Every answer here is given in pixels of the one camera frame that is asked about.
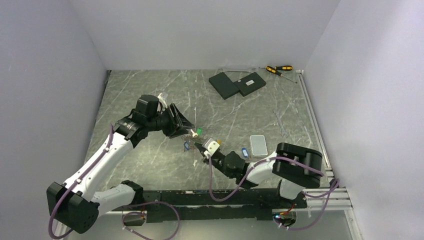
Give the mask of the metal keyring with keys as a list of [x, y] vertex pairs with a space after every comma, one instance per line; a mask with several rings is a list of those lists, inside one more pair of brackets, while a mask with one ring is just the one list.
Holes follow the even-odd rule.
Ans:
[[183, 140], [183, 150], [186, 152], [190, 150], [197, 150], [194, 143], [204, 144], [210, 138], [207, 138], [203, 135], [199, 135], [197, 131], [190, 129], [188, 134], [181, 136], [181, 139]]

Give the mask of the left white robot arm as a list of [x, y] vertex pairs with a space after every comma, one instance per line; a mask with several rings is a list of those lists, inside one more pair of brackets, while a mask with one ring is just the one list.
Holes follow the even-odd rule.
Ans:
[[166, 96], [143, 94], [135, 108], [127, 116], [110, 124], [105, 142], [94, 155], [63, 183], [53, 182], [46, 190], [49, 210], [48, 234], [54, 240], [53, 231], [58, 221], [79, 234], [85, 233], [103, 214], [127, 206], [131, 210], [145, 204], [144, 189], [137, 183], [125, 180], [117, 186], [98, 191], [108, 173], [130, 153], [150, 132], [161, 131], [172, 139], [187, 135], [194, 125], [178, 110], [175, 104], [167, 104]]

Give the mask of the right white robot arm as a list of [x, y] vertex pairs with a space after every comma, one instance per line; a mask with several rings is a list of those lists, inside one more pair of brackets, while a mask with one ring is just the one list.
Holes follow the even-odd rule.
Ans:
[[304, 189], [318, 188], [325, 175], [323, 155], [294, 144], [281, 142], [272, 154], [256, 162], [247, 162], [235, 151], [221, 153], [220, 145], [214, 140], [195, 143], [195, 147], [209, 170], [218, 170], [229, 179], [235, 179], [237, 189], [251, 189], [267, 179], [279, 177], [275, 200], [282, 208], [289, 207]]

